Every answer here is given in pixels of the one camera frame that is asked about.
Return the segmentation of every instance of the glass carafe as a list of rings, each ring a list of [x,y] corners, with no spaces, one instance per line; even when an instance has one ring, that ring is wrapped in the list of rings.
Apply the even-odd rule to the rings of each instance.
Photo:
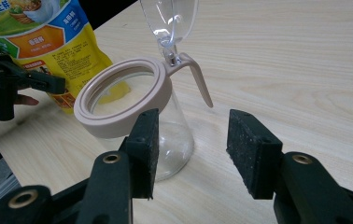
[[[177,173],[188,162],[194,145],[170,76],[189,66],[205,102],[212,107],[200,67],[185,53],[179,57],[180,63],[173,66],[149,57],[114,64],[90,80],[75,102],[76,118],[106,150],[119,149],[140,113],[158,108],[160,151],[156,181]],[[112,87],[122,81],[130,91],[114,98]]]

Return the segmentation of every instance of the pink handle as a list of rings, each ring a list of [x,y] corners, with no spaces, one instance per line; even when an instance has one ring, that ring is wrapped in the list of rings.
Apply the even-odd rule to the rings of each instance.
[[[212,104],[211,96],[209,95],[208,88],[206,87],[200,65],[186,53],[180,53],[179,59],[181,62],[174,66],[171,66],[167,62],[162,62],[164,64],[167,75],[170,77],[181,68],[189,66],[191,68],[191,72],[193,73],[194,80],[197,83],[197,86],[200,90],[200,93],[203,96],[204,101],[209,107],[213,107],[214,105]]]

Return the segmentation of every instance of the table surface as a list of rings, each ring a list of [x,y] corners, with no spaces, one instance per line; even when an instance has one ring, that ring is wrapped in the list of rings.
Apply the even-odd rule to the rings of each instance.
[[[159,60],[139,2],[95,30],[113,63]],[[214,107],[189,69],[172,76],[195,149],[188,164],[134,200],[134,223],[276,223],[273,201],[254,201],[226,152],[230,109],[247,111],[283,142],[321,161],[353,190],[353,1],[202,0],[178,45],[200,64]],[[106,150],[43,92],[0,123],[0,151],[25,185],[52,193],[90,175]]]

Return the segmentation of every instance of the yellow packaging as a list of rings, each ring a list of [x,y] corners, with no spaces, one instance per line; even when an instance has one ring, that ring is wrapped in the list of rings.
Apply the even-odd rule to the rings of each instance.
[[[112,64],[78,0],[0,0],[0,50],[27,70],[64,77],[64,94],[49,96],[68,114],[83,86]],[[123,96],[129,87],[111,91]]]

